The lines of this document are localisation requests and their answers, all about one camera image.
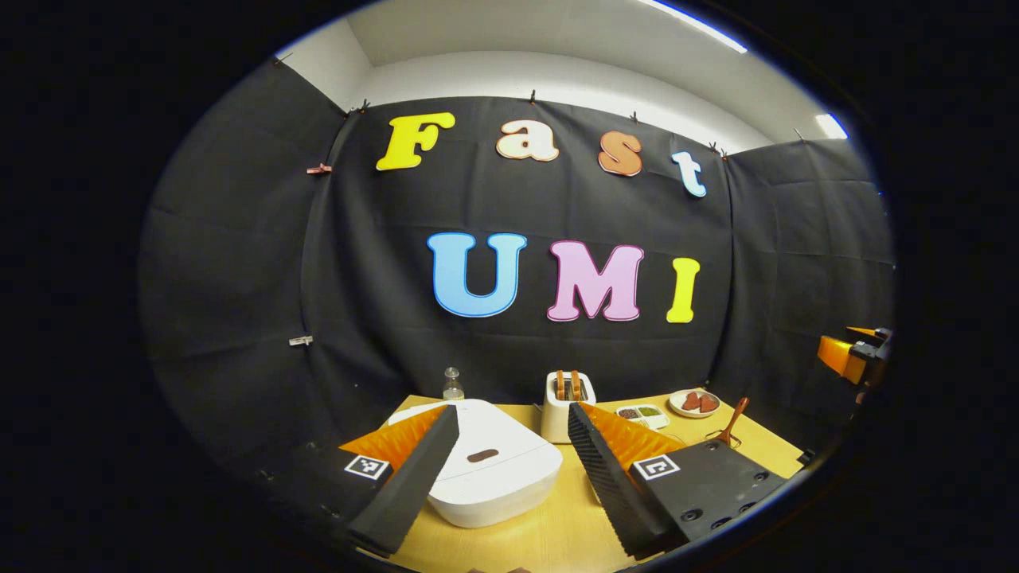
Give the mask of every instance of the food on plate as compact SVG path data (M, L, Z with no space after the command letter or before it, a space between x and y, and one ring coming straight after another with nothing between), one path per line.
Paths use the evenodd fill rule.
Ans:
M697 393L692 392L687 395L687 401L683 403L684 410L696 410L700 408L701 401L697 398Z
M718 401L705 394L701 396L700 406L701 412L707 414L718 409Z

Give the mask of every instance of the white plate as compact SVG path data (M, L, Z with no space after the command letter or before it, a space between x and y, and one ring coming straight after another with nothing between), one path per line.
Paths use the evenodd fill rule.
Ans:
M718 408L721 407L721 401L718 400L717 396L709 392L703 392L693 388L681 389L680 392L673 393L673 396L668 397L668 407L672 408L673 411L676 412L677 414L681 416L686 416L688 418L707 418L708 416L718 411L718 408L715 408L714 410L711 410L710 412L707 413L701 412L699 406L697 407L696 410L684 410L683 403L687 401L687 395L690 393L696 394L698 400L702 396L710 396L711 398L715 399L718 402Z

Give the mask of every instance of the letter u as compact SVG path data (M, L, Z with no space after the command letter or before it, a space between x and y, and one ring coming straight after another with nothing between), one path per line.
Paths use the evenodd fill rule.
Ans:
M475 245L474 237L466 232L439 232L428 238L428 248L435 254L435 300L458 316L484 318L509 308L517 298L520 252L527 247L527 239L512 232L488 238L488 246L495 250L495 289L484 297L467 290L467 253Z

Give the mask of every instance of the small glass jar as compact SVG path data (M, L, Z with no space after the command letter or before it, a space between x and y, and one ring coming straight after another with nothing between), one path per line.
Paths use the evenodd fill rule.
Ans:
M460 370L446 368L446 381L442 386L442 400L464 400L464 386L460 385Z

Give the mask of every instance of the wooden spatula handle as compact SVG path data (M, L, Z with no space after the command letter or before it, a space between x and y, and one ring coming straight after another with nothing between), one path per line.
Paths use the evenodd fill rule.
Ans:
M747 409L747 405L750 404L749 398L741 398L736 404L736 409L733 411L733 419L729 420L729 425L722 430L721 435L718 437L722 439L726 444L729 444L730 437L733 435L733 426L736 425L736 419L740 417L740 414Z

